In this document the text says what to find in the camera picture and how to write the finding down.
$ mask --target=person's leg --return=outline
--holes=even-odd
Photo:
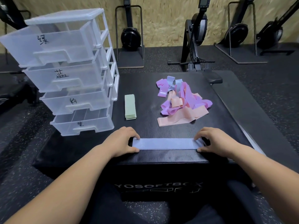
[[[125,207],[119,192],[107,183],[96,187],[80,223],[148,224]]]
[[[206,205],[187,224],[263,224],[249,188],[236,180],[209,184]]]

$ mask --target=wooden wall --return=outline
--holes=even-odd
[[[18,8],[27,9],[33,16],[71,9],[103,8],[109,25],[110,35],[115,47],[115,7],[123,0],[14,0]],[[198,11],[199,0],[131,0],[143,9],[144,44],[146,47],[181,46],[184,24]],[[227,26],[227,4],[236,0],[211,0],[207,11],[208,30],[203,45],[219,42],[224,37]],[[280,17],[296,0],[255,0],[257,31]],[[120,34],[126,27],[124,10],[118,11],[119,42]],[[299,36],[299,11],[283,26],[281,41],[295,42]],[[133,10],[133,22],[140,31],[139,9]],[[247,11],[244,20],[250,28],[246,43],[253,42],[252,9]],[[4,33],[4,23],[0,23],[0,33]]]

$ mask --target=person's left arm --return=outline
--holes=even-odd
[[[99,175],[108,161],[113,157],[139,151],[128,146],[130,137],[140,139],[131,127],[122,127],[113,132],[101,145],[94,147],[74,163],[5,224],[79,223]]]

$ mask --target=black gym equipment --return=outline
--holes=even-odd
[[[132,7],[140,8],[141,35],[137,28],[133,27]],[[127,28],[121,33],[123,47],[118,48],[117,32],[117,9],[124,8],[126,11]],[[115,8],[115,28],[116,28],[116,61],[118,68],[141,68],[144,67],[144,44],[143,44],[143,25],[142,8],[140,5],[131,5],[131,0],[123,0],[123,5]]]
[[[210,5],[210,0],[199,0],[199,13],[193,15],[191,20],[185,22],[184,42],[181,61],[168,61],[168,65],[187,65],[187,71],[207,70],[208,63],[215,61],[205,61],[199,57],[197,47],[200,46],[207,32],[207,15],[205,14]],[[191,62],[186,62],[190,54]]]
[[[230,5],[238,4],[232,22],[230,22]],[[249,5],[253,9],[254,53],[240,46],[248,35],[248,26],[242,23]],[[219,44],[215,47],[234,60],[237,64],[266,64],[267,60],[259,56],[256,46],[256,20],[254,0],[232,1],[228,4],[228,30]]]
[[[299,0],[297,0],[286,13],[278,20],[268,22],[264,28],[256,35],[259,39],[257,46],[261,49],[269,49],[278,44],[283,34],[282,25],[299,9]],[[284,52],[287,55],[293,53],[293,50],[267,50],[262,53],[279,53]]]

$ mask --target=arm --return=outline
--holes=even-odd
[[[210,139],[198,152],[213,152],[231,158],[251,177],[286,224],[299,223],[299,174],[254,149],[242,145],[220,129],[204,127],[194,137]]]
[[[128,146],[130,137],[140,139],[131,127],[113,132],[103,144],[94,147],[74,163],[5,224],[79,223],[108,161],[112,157],[139,151]]]

